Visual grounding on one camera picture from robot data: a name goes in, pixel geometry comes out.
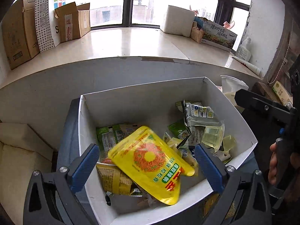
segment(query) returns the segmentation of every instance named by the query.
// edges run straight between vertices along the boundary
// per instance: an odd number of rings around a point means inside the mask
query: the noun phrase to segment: colorful square logo
[[[54,9],[66,4],[66,2],[65,2],[66,0],[53,0],[53,1],[54,1]]]

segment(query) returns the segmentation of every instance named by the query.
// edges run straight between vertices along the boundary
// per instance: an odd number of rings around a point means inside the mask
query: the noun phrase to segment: white bottle
[[[244,40],[242,44],[238,47],[235,54],[238,58],[241,58],[246,62],[249,62],[249,59],[251,57],[250,43],[251,43],[251,38],[247,37],[246,40]]]

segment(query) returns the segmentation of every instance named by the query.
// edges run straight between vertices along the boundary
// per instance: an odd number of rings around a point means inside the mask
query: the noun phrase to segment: open white cardboard box
[[[225,134],[234,136],[237,146],[231,150],[233,159],[227,164],[238,168],[253,151],[257,140],[236,108],[206,77],[178,79],[127,86],[81,96],[79,104],[79,153],[97,143],[96,127],[124,122],[149,126],[162,137],[167,126],[182,118],[175,106],[181,100],[201,101],[210,106],[225,124]],[[111,206],[105,201],[96,168],[85,184],[95,217],[101,225],[153,224],[196,204],[212,192],[201,171],[198,177],[181,176],[181,193],[177,204],[155,209],[138,206],[138,198],[114,195]]]

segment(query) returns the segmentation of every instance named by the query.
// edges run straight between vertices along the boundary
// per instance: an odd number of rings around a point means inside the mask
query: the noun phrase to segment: marble windowsill
[[[0,88],[48,68],[96,58],[142,57],[148,61],[213,64],[260,80],[250,69],[219,48],[152,28],[113,28],[90,31],[78,40],[61,43],[10,71]]]

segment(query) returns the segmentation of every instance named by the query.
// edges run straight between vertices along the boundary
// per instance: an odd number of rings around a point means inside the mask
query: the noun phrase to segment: metal bolt
[[[262,174],[262,171],[259,170],[259,169],[256,169],[256,170],[255,170],[255,174],[256,174],[256,175],[261,175],[261,174]]]
[[[227,166],[226,167],[227,171],[229,171],[230,173],[233,173],[235,171],[234,166]]]
[[[63,166],[63,167],[61,167],[61,168],[59,169],[59,171],[60,171],[61,173],[65,173],[67,170],[68,170],[68,168],[67,168],[66,166]]]
[[[34,176],[37,176],[37,175],[39,175],[39,174],[40,174],[40,171],[39,171],[39,170],[33,171],[33,175],[34,175]]]

